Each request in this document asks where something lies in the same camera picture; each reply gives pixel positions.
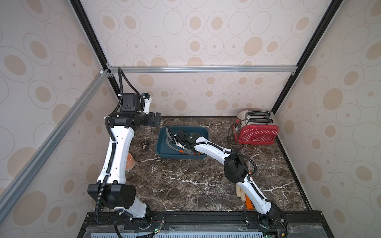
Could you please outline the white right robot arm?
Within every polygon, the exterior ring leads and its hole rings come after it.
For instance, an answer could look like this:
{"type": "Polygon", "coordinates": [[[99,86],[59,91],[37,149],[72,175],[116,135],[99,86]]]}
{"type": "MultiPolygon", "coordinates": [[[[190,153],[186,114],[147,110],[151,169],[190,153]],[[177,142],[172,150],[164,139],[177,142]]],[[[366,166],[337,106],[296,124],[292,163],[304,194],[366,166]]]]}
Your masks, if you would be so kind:
{"type": "Polygon", "coordinates": [[[255,162],[243,155],[239,150],[219,146],[199,133],[187,134],[184,130],[177,132],[166,126],[166,134],[171,142],[184,152],[195,155],[205,154],[224,166],[224,175],[228,181],[243,190],[258,213],[262,227],[269,229],[273,225],[281,225],[283,237],[288,235],[288,223],[283,211],[278,205],[269,200],[254,182],[258,172],[255,162]]]}

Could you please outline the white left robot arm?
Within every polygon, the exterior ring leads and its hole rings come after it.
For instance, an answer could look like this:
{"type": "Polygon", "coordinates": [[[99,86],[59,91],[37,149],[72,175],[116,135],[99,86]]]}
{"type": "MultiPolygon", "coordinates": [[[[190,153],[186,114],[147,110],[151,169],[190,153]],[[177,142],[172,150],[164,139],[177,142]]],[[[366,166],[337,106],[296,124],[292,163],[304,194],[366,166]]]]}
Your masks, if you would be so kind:
{"type": "Polygon", "coordinates": [[[96,183],[89,184],[87,189],[96,202],[94,216],[98,224],[105,224],[117,215],[150,220],[148,206],[137,198],[136,188],[126,183],[126,165],[135,130],[140,126],[158,127],[161,115],[150,112],[150,94],[139,93],[121,68],[118,77],[118,104],[104,118],[110,138],[105,162],[96,183]]]}

